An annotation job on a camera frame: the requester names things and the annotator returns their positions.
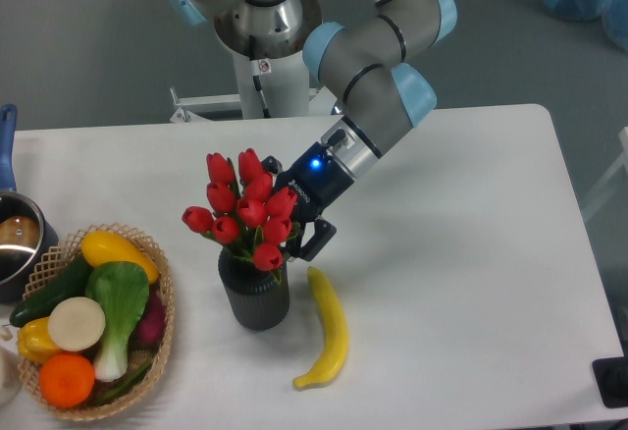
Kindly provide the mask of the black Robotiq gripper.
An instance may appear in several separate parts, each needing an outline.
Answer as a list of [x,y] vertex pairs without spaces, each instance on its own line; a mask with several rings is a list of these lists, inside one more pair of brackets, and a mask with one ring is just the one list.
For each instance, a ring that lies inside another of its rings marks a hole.
[[312,222],[313,234],[306,242],[303,241],[305,227],[293,224],[286,240],[285,257],[313,260],[337,232],[328,220],[316,217],[338,199],[354,183],[354,179],[320,142],[311,145],[285,171],[274,156],[267,156],[261,164],[265,171],[277,176],[273,193],[285,187],[296,193],[297,201],[291,219],[300,224]]

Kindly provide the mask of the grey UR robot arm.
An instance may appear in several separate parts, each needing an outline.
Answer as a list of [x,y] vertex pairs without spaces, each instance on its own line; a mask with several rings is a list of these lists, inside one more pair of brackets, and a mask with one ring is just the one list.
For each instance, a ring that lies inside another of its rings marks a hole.
[[436,106],[407,59],[447,36],[453,0],[373,0],[376,16],[356,29],[324,22],[317,0],[170,0],[189,23],[209,22],[233,58],[246,119],[303,116],[309,84],[329,90],[341,118],[290,168],[281,187],[297,196],[297,234],[287,258],[313,259],[335,234],[322,213]]

